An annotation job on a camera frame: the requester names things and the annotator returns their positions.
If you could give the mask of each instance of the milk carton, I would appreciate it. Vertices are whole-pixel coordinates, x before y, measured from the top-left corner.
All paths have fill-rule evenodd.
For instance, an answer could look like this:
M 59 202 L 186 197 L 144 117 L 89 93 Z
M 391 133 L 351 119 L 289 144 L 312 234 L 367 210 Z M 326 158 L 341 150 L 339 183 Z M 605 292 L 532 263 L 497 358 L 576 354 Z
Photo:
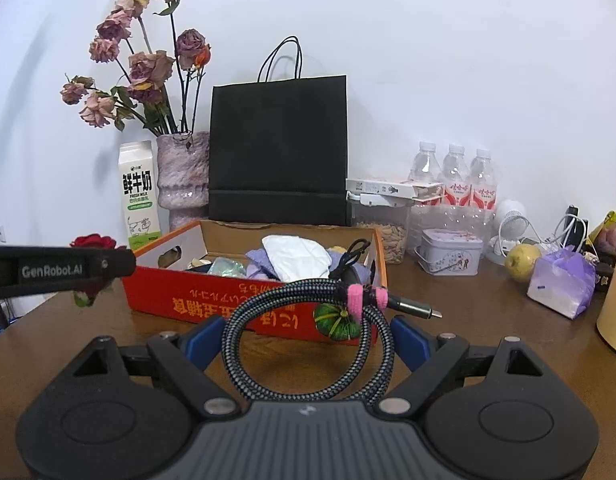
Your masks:
M 149 140 L 128 142 L 119 149 L 119 175 L 123 187 L 123 221 L 132 250 L 161 236 L 157 215 L 157 184 Z

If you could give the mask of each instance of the green pumpkin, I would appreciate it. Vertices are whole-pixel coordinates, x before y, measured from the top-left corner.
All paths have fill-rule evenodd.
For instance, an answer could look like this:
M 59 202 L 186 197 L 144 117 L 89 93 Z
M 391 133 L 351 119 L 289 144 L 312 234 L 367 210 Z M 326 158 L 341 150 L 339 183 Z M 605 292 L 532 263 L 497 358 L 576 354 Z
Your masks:
M 328 303 L 320 303 L 312 313 L 314 325 L 323 335 L 332 341 L 357 339 L 360 328 L 345 308 Z

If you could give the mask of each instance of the black paper bag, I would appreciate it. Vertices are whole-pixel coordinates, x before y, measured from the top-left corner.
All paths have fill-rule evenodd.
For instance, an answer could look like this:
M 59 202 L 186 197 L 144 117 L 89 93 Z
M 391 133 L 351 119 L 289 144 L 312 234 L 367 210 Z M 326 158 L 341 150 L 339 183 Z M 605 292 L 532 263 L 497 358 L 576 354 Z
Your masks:
M 296 78 L 214 88 L 213 220 L 346 225 L 345 76 L 301 79 L 294 40 L 284 40 L 264 66 L 285 43 L 296 43 Z

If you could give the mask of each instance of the wooden table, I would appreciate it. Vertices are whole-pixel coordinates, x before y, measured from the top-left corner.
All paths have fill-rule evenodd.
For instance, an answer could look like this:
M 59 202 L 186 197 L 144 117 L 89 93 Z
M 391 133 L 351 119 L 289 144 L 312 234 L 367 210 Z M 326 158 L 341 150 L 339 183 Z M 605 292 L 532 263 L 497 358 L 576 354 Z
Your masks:
M 390 288 L 443 312 L 440 320 L 416 320 L 431 333 L 456 332 L 477 345 L 497 345 L 520 336 L 592 410 L 600 444 L 586 480 L 616 480 L 616 353 L 595 331 L 603 297 L 570 321 L 529 300 L 501 267 L 482 262 L 475 278 L 433 278 L 411 260 L 389 267 Z M 131 312 L 120 283 L 92 308 L 79 309 L 70 294 L 58 294 L 0 335 L 0 478 L 27 477 L 14 444 L 17 417 L 47 383 L 93 337 L 114 336 L 137 344 L 162 330 L 185 332 L 190 325 Z M 355 348 L 246 333 L 241 355 L 256 380 L 281 392 L 298 393 L 330 384 L 347 368 Z M 375 348 L 354 386 L 365 383 L 380 361 Z M 238 397 L 218 356 L 208 375 Z M 395 359 L 392 386 L 408 370 Z

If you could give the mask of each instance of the metal screw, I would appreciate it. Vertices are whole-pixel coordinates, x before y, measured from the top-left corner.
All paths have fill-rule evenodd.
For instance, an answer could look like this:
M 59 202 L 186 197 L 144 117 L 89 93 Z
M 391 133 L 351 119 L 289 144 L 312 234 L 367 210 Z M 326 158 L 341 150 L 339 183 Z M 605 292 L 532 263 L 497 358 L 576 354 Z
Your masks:
M 410 403 L 401 397 L 388 397 L 379 403 L 379 409 L 390 415 L 401 415 L 410 409 Z
M 203 409 L 211 415 L 228 415 L 236 409 L 237 405 L 232 399 L 215 397 L 203 403 Z

